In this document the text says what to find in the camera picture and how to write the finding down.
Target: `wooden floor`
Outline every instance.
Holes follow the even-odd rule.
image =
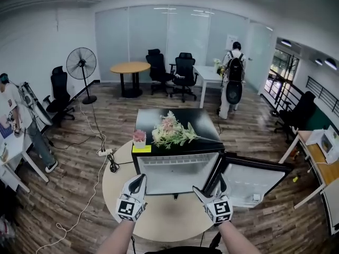
[[[167,98],[163,93],[151,96],[149,85],[142,88],[144,94],[141,97],[125,99],[120,97],[118,84],[92,85],[92,94],[98,97],[94,103],[97,123],[107,135],[106,148],[115,151],[131,140],[139,108],[199,106],[199,88],[195,89],[198,100],[194,102],[192,96],[187,96],[186,103],[182,103],[179,96]],[[217,130],[219,127],[215,111],[218,104],[218,91],[207,89],[204,108],[209,112]],[[75,108],[76,120],[64,121],[62,128],[47,131],[48,138],[56,147],[64,148],[69,143],[81,142],[94,135],[79,109],[78,101],[75,100],[72,106]],[[82,109],[95,130],[92,106],[82,105]],[[222,130],[220,137],[226,150],[241,156],[278,161],[288,145],[282,133],[273,133],[276,119],[270,115],[270,109],[263,98],[245,88],[238,111],[232,112],[226,121],[219,120]],[[24,209],[18,209],[16,214],[20,226],[16,228],[16,239],[10,245],[13,253],[35,253],[40,246],[51,244],[64,236],[64,231],[57,229],[57,222],[66,229],[76,223],[80,211],[93,194],[93,186],[103,161],[96,155],[100,145],[99,139],[91,138],[67,150],[52,148],[59,166],[47,175],[50,179],[47,184],[30,167],[25,165],[21,168],[19,176],[31,189],[31,193],[27,194],[21,189],[18,191]],[[34,150],[30,155],[37,165],[44,168]],[[293,209],[293,205],[317,188],[313,174],[307,173],[309,166],[303,161],[302,154],[293,165],[294,171],[256,208],[234,208],[232,222],[262,253],[331,253],[331,249],[337,247],[335,241],[338,244],[339,240],[338,237],[328,235],[321,197],[313,198],[298,210]],[[293,183],[292,179],[297,175],[301,178]],[[95,253],[116,226],[116,221],[105,206],[100,183],[97,194],[82,215],[79,225],[68,233],[64,241],[39,253]],[[207,231],[202,245],[207,247],[215,234],[214,228]],[[136,249],[142,253],[164,247],[198,246],[200,239],[201,235],[186,241],[164,244],[136,237]],[[220,249],[226,252],[223,243]]]

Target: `round wooden table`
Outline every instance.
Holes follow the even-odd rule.
[[[132,141],[127,142],[114,154],[116,163],[132,162]],[[115,220],[121,222],[115,213],[117,198],[123,185],[135,176],[134,164],[120,165],[116,173],[106,165],[102,192],[105,203]],[[213,223],[205,213],[202,203],[194,193],[180,194],[177,200],[173,195],[145,196],[146,210],[138,219],[134,234],[144,239],[158,242],[175,242],[197,236],[209,229]]]
[[[142,94],[142,90],[139,88],[139,72],[148,70],[149,68],[150,64],[146,62],[125,62],[111,68],[112,73],[120,74],[122,97],[136,98]],[[132,89],[125,89],[123,82],[124,74],[132,74]]]

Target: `stand fan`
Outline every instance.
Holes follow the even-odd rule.
[[[77,48],[73,50],[66,61],[66,68],[73,78],[85,82],[85,88],[87,92],[87,97],[84,98],[83,104],[91,104],[96,101],[96,96],[90,96],[88,93],[86,78],[92,75],[96,67],[96,57],[95,54],[88,48]]]

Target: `hand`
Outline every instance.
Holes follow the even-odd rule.
[[[145,210],[146,175],[131,178],[123,185],[120,198],[117,199],[116,214],[122,220],[136,222]]]
[[[226,184],[222,176],[220,176],[219,187],[221,192],[217,191],[214,196],[206,196],[197,187],[193,186],[193,191],[203,203],[205,212],[215,225],[230,221],[233,215],[232,202],[225,194]]]

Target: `black mini fridge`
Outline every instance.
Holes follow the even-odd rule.
[[[212,141],[197,139],[184,146],[172,145],[170,149],[156,147],[152,144],[151,132],[169,110],[185,128],[190,122],[197,135]],[[193,185],[206,194],[213,194],[221,174],[224,174],[227,195],[233,206],[254,207],[292,171],[289,164],[225,152],[204,109],[140,109],[135,129],[145,131],[146,145],[151,145],[147,152],[132,148],[137,174],[147,176],[147,195],[189,193],[193,191]]]

